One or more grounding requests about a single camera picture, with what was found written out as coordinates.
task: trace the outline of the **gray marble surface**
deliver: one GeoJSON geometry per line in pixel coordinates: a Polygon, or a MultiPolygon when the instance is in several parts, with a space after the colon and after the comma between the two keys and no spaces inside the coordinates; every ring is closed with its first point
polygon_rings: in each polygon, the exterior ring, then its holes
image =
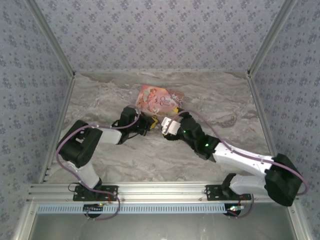
{"type": "MultiPolygon", "coordinates": [[[[143,84],[184,92],[183,108],[204,116],[227,142],[269,154],[246,78],[225,72],[78,73],[61,136],[79,119],[110,125],[125,106],[135,103],[143,84]]],[[[92,163],[104,182],[222,181],[228,173],[243,173],[230,165],[200,159],[183,141],[164,139],[159,126],[122,145],[99,143],[92,163]]],[[[74,180],[53,161],[49,182],[74,180]]]]}

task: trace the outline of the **black mounting plate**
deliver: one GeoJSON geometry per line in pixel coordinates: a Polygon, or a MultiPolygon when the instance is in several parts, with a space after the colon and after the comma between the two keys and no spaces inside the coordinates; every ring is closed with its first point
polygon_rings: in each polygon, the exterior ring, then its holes
{"type": "Polygon", "coordinates": [[[233,194],[232,197],[224,195],[221,185],[206,185],[204,193],[208,201],[240,201],[251,200],[251,194],[237,195],[233,194]]]}
{"type": "MultiPolygon", "coordinates": [[[[102,185],[99,187],[100,191],[107,191],[118,195],[119,187],[117,185],[102,185]]],[[[88,190],[82,185],[78,185],[74,189],[73,193],[73,201],[75,202],[84,202],[84,201],[99,201],[99,202],[106,202],[106,201],[115,202],[117,199],[112,195],[107,195],[104,193],[95,194],[94,192],[88,190]]]]}

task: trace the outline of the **floral wallpaper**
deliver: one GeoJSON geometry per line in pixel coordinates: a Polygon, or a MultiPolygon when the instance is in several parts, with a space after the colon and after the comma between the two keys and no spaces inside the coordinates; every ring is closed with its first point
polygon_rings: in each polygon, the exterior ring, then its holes
{"type": "Polygon", "coordinates": [[[280,153],[309,182],[302,198],[320,239],[320,2],[298,0],[254,77],[280,153]]]}
{"type": "Polygon", "coordinates": [[[12,237],[69,79],[23,0],[0,1],[0,240],[12,237]]]}
{"type": "Polygon", "coordinates": [[[246,70],[283,0],[38,0],[74,71],[246,70]]]}

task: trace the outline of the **pink snack bag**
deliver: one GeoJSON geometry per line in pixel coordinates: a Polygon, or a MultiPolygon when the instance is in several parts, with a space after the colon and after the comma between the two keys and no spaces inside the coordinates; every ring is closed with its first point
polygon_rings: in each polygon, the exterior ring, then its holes
{"type": "Polygon", "coordinates": [[[135,105],[145,114],[156,115],[162,120],[164,117],[174,116],[176,114],[174,109],[182,107],[184,98],[183,92],[143,85],[135,105]]]}

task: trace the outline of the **yellow object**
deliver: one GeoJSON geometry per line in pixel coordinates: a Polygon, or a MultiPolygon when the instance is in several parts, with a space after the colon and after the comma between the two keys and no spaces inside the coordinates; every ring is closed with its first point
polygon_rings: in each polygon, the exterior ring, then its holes
{"type": "Polygon", "coordinates": [[[154,129],[155,126],[156,126],[157,123],[158,123],[158,119],[157,119],[155,116],[153,116],[152,119],[153,119],[154,123],[151,125],[150,130],[151,130],[151,129],[154,129]]]}

